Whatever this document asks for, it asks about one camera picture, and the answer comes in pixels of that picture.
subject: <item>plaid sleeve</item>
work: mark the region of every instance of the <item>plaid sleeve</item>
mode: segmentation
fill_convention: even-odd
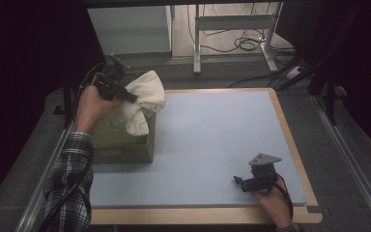
[[[302,226],[295,224],[287,228],[276,229],[275,232],[304,232]]]
[[[45,215],[73,186],[81,175],[86,163],[93,155],[89,134],[74,132],[65,142],[59,158],[47,179],[43,194],[47,200]],[[92,168],[86,173],[82,182],[51,221],[49,231],[88,231],[91,220],[90,187],[93,182]]]

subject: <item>person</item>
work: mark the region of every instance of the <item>person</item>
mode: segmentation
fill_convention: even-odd
[[[90,161],[93,157],[91,132],[96,122],[105,118],[122,102],[103,100],[95,86],[85,88],[78,104],[72,133],[68,136],[43,191],[46,198],[46,216],[78,179],[84,167],[87,164],[91,166]],[[90,168],[77,190],[72,192],[71,197],[54,215],[48,224],[48,231],[89,231],[91,220],[89,193],[92,182],[93,172]],[[281,179],[278,180],[278,184],[282,186]],[[251,193],[275,223],[276,231],[303,231],[291,220],[285,198],[279,190],[273,188],[267,195],[260,191]]]

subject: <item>hand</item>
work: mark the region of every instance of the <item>hand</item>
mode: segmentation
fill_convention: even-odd
[[[123,100],[105,101],[101,98],[98,88],[87,86],[79,100],[73,130],[91,133],[95,123],[105,118],[122,102]]]
[[[280,178],[277,183],[286,190],[285,185]],[[258,203],[273,220],[276,228],[282,229],[294,225],[284,195],[282,195],[278,189],[272,188],[268,195],[265,195],[260,191],[252,191],[251,194],[257,198]]]

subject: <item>crumpled cloth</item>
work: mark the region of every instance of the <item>crumpled cloth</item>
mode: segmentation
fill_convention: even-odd
[[[164,88],[154,71],[133,80],[126,89],[137,96],[135,103],[125,101],[110,113],[111,122],[117,126],[126,123],[126,131],[132,136],[149,134],[146,116],[159,112],[165,105]]]

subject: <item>white tabletop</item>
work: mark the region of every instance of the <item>white tabletop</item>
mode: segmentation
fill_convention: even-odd
[[[294,205],[305,193],[267,91],[166,95],[151,164],[94,165],[94,208],[255,205],[233,176],[252,178],[258,153],[282,158]]]

